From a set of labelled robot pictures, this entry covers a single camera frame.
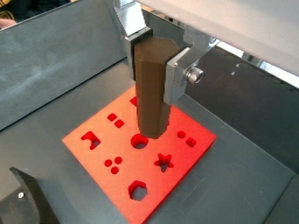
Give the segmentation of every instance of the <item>metal bracket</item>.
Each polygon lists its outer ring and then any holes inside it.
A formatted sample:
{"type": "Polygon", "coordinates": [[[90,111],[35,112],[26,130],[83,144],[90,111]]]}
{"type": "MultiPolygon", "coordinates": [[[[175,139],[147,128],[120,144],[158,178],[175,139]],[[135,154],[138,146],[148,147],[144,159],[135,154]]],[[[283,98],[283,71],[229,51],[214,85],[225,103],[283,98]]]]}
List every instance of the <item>metal bracket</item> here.
{"type": "Polygon", "coordinates": [[[172,105],[184,94],[187,82],[198,84],[205,72],[198,68],[202,56],[219,41],[188,25],[183,40],[191,44],[167,63],[163,101],[172,105]]]}
{"type": "Polygon", "coordinates": [[[152,37],[154,31],[146,26],[140,3],[136,3],[134,0],[107,0],[107,5],[116,25],[123,31],[130,78],[135,80],[135,45],[152,37]]]}
{"type": "Polygon", "coordinates": [[[22,186],[0,201],[0,224],[60,224],[36,179],[10,170],[22,186]]]}

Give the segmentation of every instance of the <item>red shape sorter board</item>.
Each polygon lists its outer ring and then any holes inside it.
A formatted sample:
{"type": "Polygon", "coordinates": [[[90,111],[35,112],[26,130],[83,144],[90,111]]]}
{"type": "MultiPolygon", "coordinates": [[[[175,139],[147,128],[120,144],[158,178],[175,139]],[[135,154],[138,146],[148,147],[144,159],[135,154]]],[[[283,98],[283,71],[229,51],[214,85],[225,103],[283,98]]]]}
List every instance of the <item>red shape sorter board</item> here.
{"type": "Polygon", "coordinates": [[[215,138],[175,106],[159,139],[140,136],[132,87],[62,141],[128,222],[136,224],[146,222],[215,138]]]}

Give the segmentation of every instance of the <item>diamond-shaped hole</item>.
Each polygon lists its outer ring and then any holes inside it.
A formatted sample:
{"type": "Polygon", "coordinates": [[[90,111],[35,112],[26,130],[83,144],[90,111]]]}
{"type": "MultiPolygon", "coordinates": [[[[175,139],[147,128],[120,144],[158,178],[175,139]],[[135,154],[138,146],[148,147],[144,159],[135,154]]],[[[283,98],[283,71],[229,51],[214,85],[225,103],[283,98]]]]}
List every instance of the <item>diamond-shaped hole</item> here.
{"type": "Polygon", "coordinates": [[[194,147],[195,144],[197,144],[197,141],[190,137],[190,138],[187,139],[186,143],[187,143],[191,147],[194,147]]]}
{"type": "Polygon", "coordinates": [[[128,187],[128,195],[131,200],[142,201],[147,195],[146,183],[136,180],[128,187]]]}

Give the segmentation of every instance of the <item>black curved piece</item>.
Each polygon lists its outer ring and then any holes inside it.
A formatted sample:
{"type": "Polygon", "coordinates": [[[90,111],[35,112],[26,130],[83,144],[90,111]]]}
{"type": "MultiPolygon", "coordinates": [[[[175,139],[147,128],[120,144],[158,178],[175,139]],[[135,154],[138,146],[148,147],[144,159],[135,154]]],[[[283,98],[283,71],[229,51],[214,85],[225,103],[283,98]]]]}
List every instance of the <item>black curved piece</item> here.
{"type": "Polygon", "coordinates": [[[36,179],[10,169],[22,186],[0,201],[0,224],[59,224],[36,179]]]}

